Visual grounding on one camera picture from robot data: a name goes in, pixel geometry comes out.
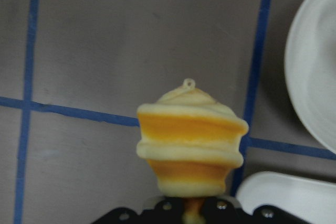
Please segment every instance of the white bowl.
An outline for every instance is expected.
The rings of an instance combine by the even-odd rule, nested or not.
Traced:
[[[298,117],[336,153],[336,0],[304,0],[289,30],[285,76]]]

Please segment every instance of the black clamp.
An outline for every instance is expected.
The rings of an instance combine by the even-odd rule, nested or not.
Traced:
[[[140,215],[129,208],[113,209],[92,224],[183,224],[183,199],[166,197],[153,209],[145,209]],[[243,211],[235,198],[208,197],[204,201],[201,215],[206,224],[311,224],[290,213],[271,205],[263,205],[252,215]]]

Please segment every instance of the blue tape line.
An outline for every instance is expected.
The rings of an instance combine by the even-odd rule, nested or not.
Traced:
[[[34,47],[36,40],[37,16],[39,0],[30,0],[28,31],[26,44],[24,99],[22,101],[22,121],[17,154],[17,174],[15,185],[14,224],[22,223],[25,190],[25,169],[30,125],[30,102],[33,93]]]
[[[32,110],[38,112],[52,112],[61,115],[70,116],[73,118],[81,118],[88,119],[98,122],[107,122],[113,124],[120,124],[125,126],[139,126],[139,121],[137,118],[131,118],[128,116],[122,115],[113,115],[108,113],[83,110],[83,109],[75,109],[65,106],[58,105],[49,105],[49,104],[41,104],[37,102],[31,103]]]
[[[250,66],[249,81],[247,87],[247,97],[245,101],[244,109],[244,120],[251,126],[255,100],[257,95],[257,89],[260,79],[260,70],[261,70],[261,60],[264,51],[264,44],[266,39],[266,31],[268,25],[268,16],[270,9],[271,0],[261,0],[259,17],[257,23],[257,31],[254,42],[252,62]],[[242,138],[242,141],[239,146],[239,151],[242,153],[243,157],[246,158],[246,151],[250,145],[249,132]],[[233,183],[230,194],[232,196],[236,195],[238,186],[243,180],[244,173],[244,164],[242,167],[234,171]]]
[[[251,138],[251,147],[336,160],[336,154],[327,149],[264,140],[260,138]]]
[[[22,100],[0,97],[0,106],[22,109],[23,102],[22,102]]]

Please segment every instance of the bolt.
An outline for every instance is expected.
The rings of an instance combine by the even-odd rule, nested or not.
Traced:
[[[220,210],[225,210],[227,208],[227,203],[225,201],[218,201],[217,208]]]
[[[130,218],[130,215],[127,212],[124,212],[119,216],[119,220],[121,220],[121,221],[126,221],[129,218]]]
[[[163,206],[162,209],[165,211],[169,211],[172,209],[172,204],[170,204],[170,202],[166,202]]]
[[[263,210],[261,210],[261,214],[267,219],[271,219],[274,217],[274,212],[269,208],[264,208]]]

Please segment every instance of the small loop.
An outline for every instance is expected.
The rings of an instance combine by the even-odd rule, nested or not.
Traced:
[[[183,87],[185,88],[194,89],[195,86],[196,86],[196,82],[191,78],[187,78],[183,81]]]

